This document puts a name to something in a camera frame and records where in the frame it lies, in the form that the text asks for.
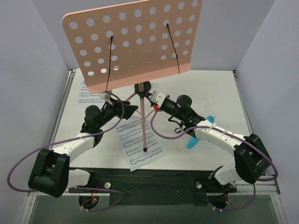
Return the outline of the pink perforated music stand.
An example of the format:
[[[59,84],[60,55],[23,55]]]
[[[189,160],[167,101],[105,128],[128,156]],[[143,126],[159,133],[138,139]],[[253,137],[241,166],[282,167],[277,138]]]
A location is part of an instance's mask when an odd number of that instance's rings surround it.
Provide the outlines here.
[[[88,91],[188,72],[202,4],[141,0],[66,14],[62,26]]]

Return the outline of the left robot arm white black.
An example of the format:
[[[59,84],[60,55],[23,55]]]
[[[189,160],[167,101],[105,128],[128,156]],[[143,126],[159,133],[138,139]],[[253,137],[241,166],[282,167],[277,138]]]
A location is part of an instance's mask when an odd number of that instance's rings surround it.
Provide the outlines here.
[[[102,127],[113,118],[129,119],[138,106],[128,101],[112,99],[100,109],[91,105],[85,110],[85,121],[75,140],[52,150],[42,149],[36,158],[28,180],[30,189],[53,197],[60,197],[66,189],[80,186],[85,192],[96,187],[91,173],[83,169],[70,169],[70,163],[84,152],[96,147],[103,136]]]

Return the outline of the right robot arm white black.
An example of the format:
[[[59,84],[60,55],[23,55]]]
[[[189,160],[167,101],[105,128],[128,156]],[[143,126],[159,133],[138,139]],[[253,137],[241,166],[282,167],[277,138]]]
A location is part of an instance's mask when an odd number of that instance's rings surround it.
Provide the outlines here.
[[[199,116],[192,108],[192,100],[187,95],[180,95],[176,101],[159,93],[152,100],[154,108],[179,120],[181,134],[198,137],[228,152],[234,162],[220,166],[209,176],[209,187],[214,191],[221,190],[226,184],[243,180],[255,184],[274,164],[259,136],[245,136],[230,132],[217,126],[214,122]]]

